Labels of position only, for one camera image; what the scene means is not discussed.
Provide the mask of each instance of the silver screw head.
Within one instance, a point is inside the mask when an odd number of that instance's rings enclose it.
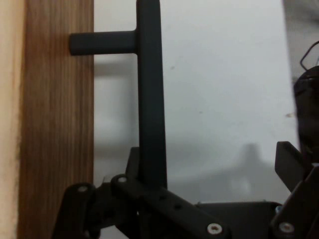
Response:
[[[207,231],[211,235],[218,235],[223,232],[223,228],[221,227],[220,224],[217,223],[211,223],[207,227]]]
[[[282,208],[283,208],[283,206],[277,206],[277,207],[275,208],[276,214],[278,214],[278,213],[281,211]]]
[[[87,186],[81,186],[81,187],[78,188],[78,192],[80,192],[80,193],[83,193],[83,192],[85,192],[86,190],[88,190],[88,187],[87,187]]]
[[[279,230],[283,233],[293,233],[295,228],[292,224],[284,222],[279,224]]]
[[[127,179],[126,177],[120,177],[120,178],[118,179],[118,182],[119,182],[119,183],[125,183],[127,180],[128,180],[128,179]]]

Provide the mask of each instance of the wooden board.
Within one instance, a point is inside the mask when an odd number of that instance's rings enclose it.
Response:
[[[24,1],[0,1],[0,238],[15,238]]]
[[[93,31],[93,0],[26,0],[19,239],[49,239],[64,190],[93,179],[93,57],[68,36]]]

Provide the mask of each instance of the t-handle crossbar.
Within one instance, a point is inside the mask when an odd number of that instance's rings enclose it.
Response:
[[[137,0],[135,31],[76,33],[72,55],[136,53],[139,74],[140,166],[138,178],[167,188],[160,1]]]

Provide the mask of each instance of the white wall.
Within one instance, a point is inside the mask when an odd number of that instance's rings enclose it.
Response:
[[[161,11],[169,189],[192,203],[283,202],[276,143],[298,140],[281,2],[162,0]],[[95,0],[95,31],[135,18],[135,0]],[[137,145],[136,56],[96,56],[95,183],[123,173]]]

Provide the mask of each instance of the black cable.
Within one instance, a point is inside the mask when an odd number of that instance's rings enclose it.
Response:
[[[319,44],[319,41],[316,41],[314,44],[312,44],[312,46],[308,49],[308,51],[305,53],[305,55],[300,60],[300,65],[301,65],[302,68],[304,68],[305,71],[307,71],[308,69],[303,65],[303,61],[308,56],[308,54],[311,51],[311,49],[313,49],[318,44]]]

